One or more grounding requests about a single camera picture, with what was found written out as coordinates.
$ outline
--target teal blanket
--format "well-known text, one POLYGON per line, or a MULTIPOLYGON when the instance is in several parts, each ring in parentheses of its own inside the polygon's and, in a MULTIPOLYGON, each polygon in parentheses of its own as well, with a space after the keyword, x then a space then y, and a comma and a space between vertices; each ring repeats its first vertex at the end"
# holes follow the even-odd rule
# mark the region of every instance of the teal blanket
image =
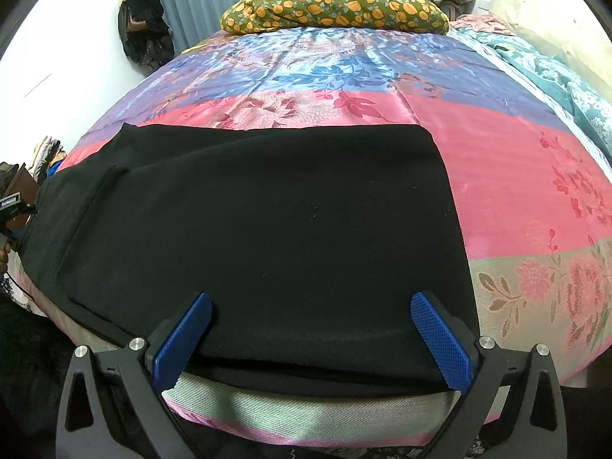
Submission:
POLYGON ((612 162, 612 105, 584 79, 558 59, 542 55, 518 36, 476 32, 469 27, 458 31, 493 48, 502 59, 556 100, 612 162))

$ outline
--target blue textured pad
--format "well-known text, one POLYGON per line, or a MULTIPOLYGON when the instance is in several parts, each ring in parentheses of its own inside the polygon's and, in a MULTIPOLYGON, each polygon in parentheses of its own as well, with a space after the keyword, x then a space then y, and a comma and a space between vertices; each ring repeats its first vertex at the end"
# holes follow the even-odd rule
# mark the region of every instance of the blue textured pad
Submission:
POLYGON ((212 318, 212 302, 201 293, 155 355, 151 384, 161 393, 173 388, 212 318))
POLYGON ((467 392, 472 385, 472 367, 466 352, 440 315, 422 293, 412 296, 412 322, 438 365, 446 384, 467 392))

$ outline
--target pillow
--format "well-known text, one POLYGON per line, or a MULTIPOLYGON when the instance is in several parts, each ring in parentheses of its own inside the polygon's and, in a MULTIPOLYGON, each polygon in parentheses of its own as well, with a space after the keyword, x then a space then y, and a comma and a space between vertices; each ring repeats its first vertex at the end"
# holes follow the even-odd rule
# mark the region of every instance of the pillow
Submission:
POLYGON ((612 42, 584 0, 491 0, 490 12, 612 103, 612 42))
POLYGON ((446 34, 449 20, 429 0, 240 0, 219 19, 232 34, 297 26, 369 27, 446 34))

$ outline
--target pink towel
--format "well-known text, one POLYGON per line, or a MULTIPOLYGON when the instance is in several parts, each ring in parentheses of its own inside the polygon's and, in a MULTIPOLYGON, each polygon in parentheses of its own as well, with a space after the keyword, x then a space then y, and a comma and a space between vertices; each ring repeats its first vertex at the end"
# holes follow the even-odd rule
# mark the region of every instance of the pink towel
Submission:
POLYGON ((504 34, 506 36, 514 36, 506 24, 495 15, 486 14, 465 14, 459 17, 456 21, 451 22, 453 29, 460 27, 471 27, 476 32, 504 34))

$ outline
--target metal bolt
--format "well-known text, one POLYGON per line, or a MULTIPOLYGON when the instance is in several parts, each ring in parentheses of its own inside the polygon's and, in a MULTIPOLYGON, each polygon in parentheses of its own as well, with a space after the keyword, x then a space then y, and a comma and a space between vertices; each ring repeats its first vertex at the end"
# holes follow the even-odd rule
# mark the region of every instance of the metal bolt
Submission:
POLYGON ((495 340, 491 337, 480 337, 478 343, 480 343, 480 346, 484 349, 492 349, 495 347, 495 340))
POLYGON ((87 354, 87 346, 85 345, 79 345, 76 349, 75 349, 75 355, 77 357, 83 357, 85 354, 87 354))
POLYGON ((145 339, 133 339, 130 342, 130 349, 132 350, 140 350, 145 346, 145 339))
POLYGON ((537 353, 540 355, 549 355, 550 354, 550 350, 549 348, 544 345, 544 343, 538 343, 535 347, 535 349, 537 350, 537 353))

